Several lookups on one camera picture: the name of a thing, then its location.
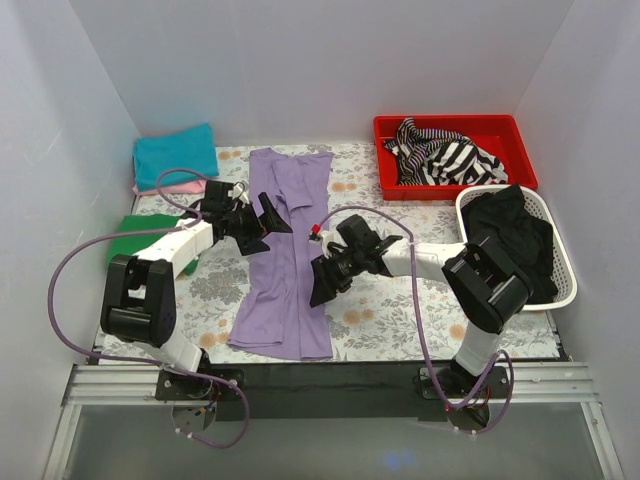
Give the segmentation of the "lilac purple t shirt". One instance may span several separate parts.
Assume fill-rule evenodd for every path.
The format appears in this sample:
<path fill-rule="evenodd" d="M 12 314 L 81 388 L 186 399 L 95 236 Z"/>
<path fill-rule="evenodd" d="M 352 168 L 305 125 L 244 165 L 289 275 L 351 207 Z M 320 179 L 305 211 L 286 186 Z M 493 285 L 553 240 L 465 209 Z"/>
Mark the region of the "lilac purple t shirt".
<path fill-rule="evenodd" d="M 266 193 L 292 228 L 271 233 L 269 250 L 249 257 L 250 291 L 242 300 L 227 344 L 250 353 L 306 361 L 333 357 L 322 306 L 309 305 L 311 261 L 322 250 L 311 227 L 328 213 L 331 152 L 287 156 L 271 148 L 249 155 L 249 195 Z"/>

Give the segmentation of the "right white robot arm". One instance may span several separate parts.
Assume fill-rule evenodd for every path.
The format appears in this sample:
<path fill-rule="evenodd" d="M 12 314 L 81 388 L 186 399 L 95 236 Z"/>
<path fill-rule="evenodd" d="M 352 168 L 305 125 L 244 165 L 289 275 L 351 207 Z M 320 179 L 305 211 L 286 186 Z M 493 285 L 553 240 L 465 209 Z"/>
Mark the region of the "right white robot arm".
<path fill-rule="evenodd" d="M 469 398 L 486 389 L 486 367 L 498 351 L 505 326 L 533 294 L 530 280 L 494 238 L 480 235 L 454 244 L 412 242 L 400 235 L 383 236 L 364 218 L 352 215 L 334 231 L 313 226 L 310 239 L 322 248 L 311 261 L 312 307 L 346 292 L 353 278 L 364 272 L 448 285 L 469 321 L 453 360 L 453 387 Z"/>

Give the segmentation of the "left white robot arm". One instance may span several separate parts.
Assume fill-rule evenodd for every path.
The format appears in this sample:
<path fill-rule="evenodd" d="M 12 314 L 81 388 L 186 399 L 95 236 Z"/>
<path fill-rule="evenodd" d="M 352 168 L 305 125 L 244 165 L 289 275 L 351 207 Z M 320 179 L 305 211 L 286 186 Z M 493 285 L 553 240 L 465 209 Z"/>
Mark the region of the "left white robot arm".
<path fill-rule="evenodd" d="M 133 255 L 109 262 L 101 310 L 103 332 L 142 348 L 162 365 L 182 372 L 178 387 L 193 400 L 213 386 L 201 366 L 205 352 L 177 330 L 175 279 L 202 253 L 230 237 L 243 256 L 270 250 L 265 237 L 290 234 L 268 195 L 258 194 L 257 212 L 242 182 L 208 181 L 204 197 L 189 206 L 172 231 Z"/>

